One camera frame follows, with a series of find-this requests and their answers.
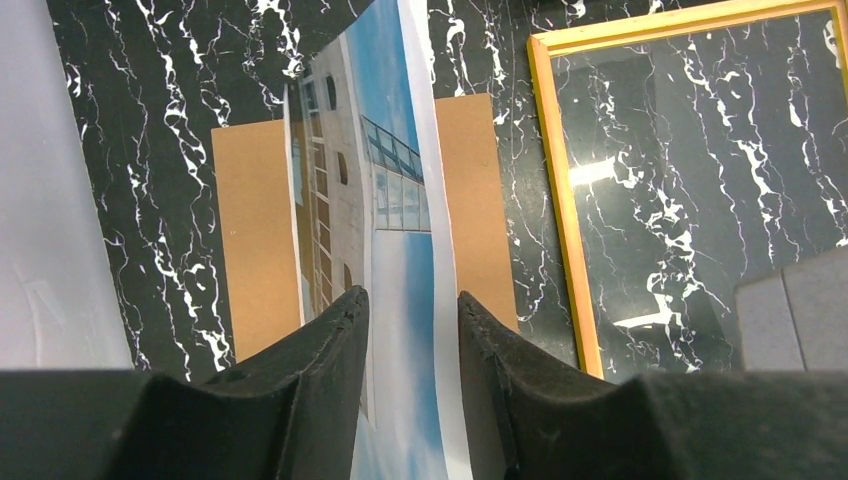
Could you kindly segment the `brown cardboard backing board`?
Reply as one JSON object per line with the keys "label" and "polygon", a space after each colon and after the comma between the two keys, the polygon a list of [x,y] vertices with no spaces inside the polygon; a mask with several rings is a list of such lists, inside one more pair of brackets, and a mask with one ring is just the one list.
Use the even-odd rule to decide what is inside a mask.
{"label": "brown cardboard backing board", "polygon": [[[435,102],[458,286],[507,328],[518,315],[492,101]],[[284,122],[212,132],[235,357],[244,361],[299,329],[299,269]]]}

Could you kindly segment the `building photo print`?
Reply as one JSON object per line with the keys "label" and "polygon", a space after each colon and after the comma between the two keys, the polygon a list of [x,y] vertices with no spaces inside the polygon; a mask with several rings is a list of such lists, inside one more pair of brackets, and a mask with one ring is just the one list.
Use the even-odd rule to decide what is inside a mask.
{"label": "building photo print", "polygon": [[410,1],[359,1],[286,91],[301,318],[369,298],[355,479],[468,479],[447,205]]}

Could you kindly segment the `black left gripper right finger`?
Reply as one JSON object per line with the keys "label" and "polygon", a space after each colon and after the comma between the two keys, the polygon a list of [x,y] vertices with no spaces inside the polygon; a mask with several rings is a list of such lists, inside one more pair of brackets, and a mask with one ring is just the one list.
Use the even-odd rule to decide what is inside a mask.
{"label": "black left gripper right finger", "polygon": [[648,373],[615,385],[458,298],[476,479],[843,479],[840,372]]}

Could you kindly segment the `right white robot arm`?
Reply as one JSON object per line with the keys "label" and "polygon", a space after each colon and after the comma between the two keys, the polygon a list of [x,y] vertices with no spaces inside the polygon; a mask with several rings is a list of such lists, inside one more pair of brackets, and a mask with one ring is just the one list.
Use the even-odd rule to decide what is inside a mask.
{"label": "right white robot arm", "polygon": [[843,479],[847,251],[735,292],[743,372],[614,385],[458,299],[462,403],[476,479]]}

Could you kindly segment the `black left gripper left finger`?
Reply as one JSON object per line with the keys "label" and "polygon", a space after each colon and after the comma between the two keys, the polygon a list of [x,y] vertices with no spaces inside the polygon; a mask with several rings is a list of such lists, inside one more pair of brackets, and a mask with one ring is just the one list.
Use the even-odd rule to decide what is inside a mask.
{"label": "black left gripper left finger", "polygon": [[130,370],[5,371],[5,479],[346,479],[366,363],[369,297],[203,383]]}

